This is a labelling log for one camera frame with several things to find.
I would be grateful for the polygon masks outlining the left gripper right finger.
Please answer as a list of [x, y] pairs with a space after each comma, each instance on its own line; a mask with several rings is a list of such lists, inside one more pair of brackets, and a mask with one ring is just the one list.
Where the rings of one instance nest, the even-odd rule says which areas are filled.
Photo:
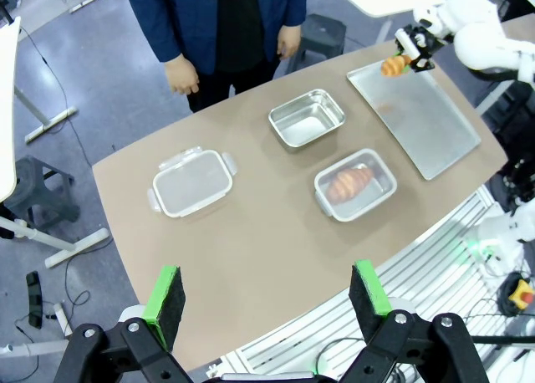
[[432, 321], [392, 307], [369, 260], [352, 266], [349, 299], [366, 346], [343, 382], [385, 382], [398, 364], [413, 365], [425, 382], [487, 382], [463, 319], [438, 314]]

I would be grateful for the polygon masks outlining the person's left hand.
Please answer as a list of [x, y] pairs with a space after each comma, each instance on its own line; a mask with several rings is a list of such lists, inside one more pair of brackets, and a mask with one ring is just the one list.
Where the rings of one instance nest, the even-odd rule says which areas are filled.
[[301, 26], [283, 25], [278, 32], [277, 55], [283, 59], [289, 59], [298, 51], [301, 41]]

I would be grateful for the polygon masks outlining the person's right hand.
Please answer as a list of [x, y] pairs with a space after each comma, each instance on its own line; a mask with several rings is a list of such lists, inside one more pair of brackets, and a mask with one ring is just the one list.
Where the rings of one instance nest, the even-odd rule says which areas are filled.
[[182, 54], [164, 62], [164, 70], [172, 93], [195, 94], [199, 90], [199, 78], [193, 64]]

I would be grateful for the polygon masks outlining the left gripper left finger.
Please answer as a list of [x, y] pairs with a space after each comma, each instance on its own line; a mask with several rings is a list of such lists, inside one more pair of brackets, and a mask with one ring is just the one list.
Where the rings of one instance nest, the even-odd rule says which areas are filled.
[[186, 303], [177, 266], [164, 266], [140, 317], [104, 330], [81, 324], [69, 337], [56, 382], [119, 382], [139, 371], [148, 382], [190, 382], [172, 355]]

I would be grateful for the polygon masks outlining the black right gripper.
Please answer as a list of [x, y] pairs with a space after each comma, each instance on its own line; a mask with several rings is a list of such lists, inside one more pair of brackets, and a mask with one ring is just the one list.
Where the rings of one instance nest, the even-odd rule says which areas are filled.
[[411, 63], [407, 64], [402, 69], [402, 72], [419, 72], [420, 70], [431, 70], [435, 68], [435, 64], [431, 58], [433, 53], [440, 48], [440, 41], [422, 26], [413, 27], [410, 38], [419, 54], [416, 59], [412, 59], [405, 54], [402, 55], [402, 59], [406, 63]]

